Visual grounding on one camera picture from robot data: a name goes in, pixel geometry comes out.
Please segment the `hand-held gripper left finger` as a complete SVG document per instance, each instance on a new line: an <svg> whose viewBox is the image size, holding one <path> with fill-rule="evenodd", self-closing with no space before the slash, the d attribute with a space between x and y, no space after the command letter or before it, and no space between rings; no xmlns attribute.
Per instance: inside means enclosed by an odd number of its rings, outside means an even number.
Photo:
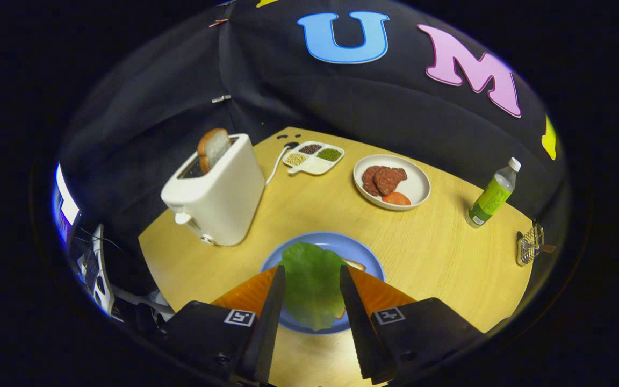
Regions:
<svg viewBox="0 0 619 387"><path fill-rule="evenodd" d="M205 385L267 385L285 292L285 268L258 275L253 307L191 301L165 324L165 352Z"/></svg>

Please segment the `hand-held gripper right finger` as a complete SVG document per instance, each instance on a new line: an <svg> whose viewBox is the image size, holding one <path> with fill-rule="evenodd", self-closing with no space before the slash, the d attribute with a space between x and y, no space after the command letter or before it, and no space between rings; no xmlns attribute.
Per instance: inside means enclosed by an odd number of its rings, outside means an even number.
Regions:
<svg viewBox="0 0 619 387"><path fill-rule="evenodd" d="M486 334L437 297L415 301L352 266L340 286L364 379L387 385L425 385Z"/></svg>

